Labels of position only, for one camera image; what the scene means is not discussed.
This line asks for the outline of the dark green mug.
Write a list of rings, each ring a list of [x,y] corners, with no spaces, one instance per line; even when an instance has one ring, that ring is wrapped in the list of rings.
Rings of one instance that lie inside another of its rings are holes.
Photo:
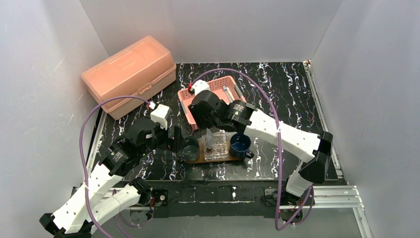
[[[192,163],[200,156],[199,141],[191,136],[185,137],[180,148],[179,157],[181,160]]]

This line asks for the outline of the pink perforated plastic basket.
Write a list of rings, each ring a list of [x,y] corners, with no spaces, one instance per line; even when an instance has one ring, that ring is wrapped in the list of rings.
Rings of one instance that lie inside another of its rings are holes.
[[[235,100],[246,101],[245,97],[242,94],[242,91],[239,89],[234,78],[232,76],[224,76],[207,82],[210,86],[210,90],[215,93],[220,99],[222,99],[227,104],[230,104],[228,98],[223,91],[223,86],[229,87],[232,91]],[[199,130],[188,106],[191,105],[192,100],[195,96],[188,92],[188,89],[182,89],[178,91],[178,98],[181,103],[184,114],[187,118],[187,122],[190,124],[193,131]]]

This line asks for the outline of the oval wooden tray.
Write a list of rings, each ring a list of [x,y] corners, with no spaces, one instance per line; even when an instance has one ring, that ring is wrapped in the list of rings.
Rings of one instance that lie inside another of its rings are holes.
[[[228,154],[228,156],[224,157],[224,158],[206,160],[205,157],[204,157],[204,153],[201,151],[200,156],[195,161],[189,162],[185,158],[182,158],[181,162],[184,162],[184,163],[187,163],[187,164],[206,164],[206,163],[219,163],[219,162],[220,163],[221,162],[236,162],[236,161],[241,161],[241,160],[244,160],[244,159],[235,158],[235,157],[231,156],[230,154]]]

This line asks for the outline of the clear acrylic holder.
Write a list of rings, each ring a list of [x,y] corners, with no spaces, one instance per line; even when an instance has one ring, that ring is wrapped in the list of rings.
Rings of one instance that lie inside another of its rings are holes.
[[[228,143],[225,131],[215,131],[214,134],[214,145],[211,150],[206,148],[206,132],[200,138],[201,150],[204,153],[206,160],[224,158],[228,156]]]

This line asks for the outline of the dark blue mug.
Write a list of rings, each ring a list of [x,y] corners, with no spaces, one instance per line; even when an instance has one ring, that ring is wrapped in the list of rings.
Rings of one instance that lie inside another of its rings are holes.
[[[237,159],[252,159],[254,152],[251,151],[250,137],[236,133],[229,140],[229,154]]]

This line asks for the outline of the white toothpaste tube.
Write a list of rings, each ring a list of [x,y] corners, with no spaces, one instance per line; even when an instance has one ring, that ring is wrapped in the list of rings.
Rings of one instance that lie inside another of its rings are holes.
[[[206,129],[206,148],[208,150],[211,150],[213,148],[213,145],[214,145],[214,134],[209,128],[207,128]]]

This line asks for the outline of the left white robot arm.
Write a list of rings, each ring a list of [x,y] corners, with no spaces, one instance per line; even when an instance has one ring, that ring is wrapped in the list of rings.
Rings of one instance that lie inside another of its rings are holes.
[[[103,231],[104,222],[141,200],[153,205],[153,189],[142,178],[128,182],[109,198],[104,196],[138,166],[142,158],[156,149],[179,153],[183,141],[178,125],[174,126],[174,135],[170,137],[164,120],[137,120],[127,133],[112,142],[94,169],[85,173],[84,184],[58,210],[43,214],[40,224],[55,238],[90,238],[94,231]]]

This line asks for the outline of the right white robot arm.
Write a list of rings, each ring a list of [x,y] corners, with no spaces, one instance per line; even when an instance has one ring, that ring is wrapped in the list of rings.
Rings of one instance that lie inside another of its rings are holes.
[[[299,130],[241,100],[227,104],[215,93],[205,90],[195,96],[188,106],[200,129],[217,127],[256,137],[295,155],[301,162],[279,190],[282,205],[299,200],[314,183],[324,183],[331,160],[333,135]]]

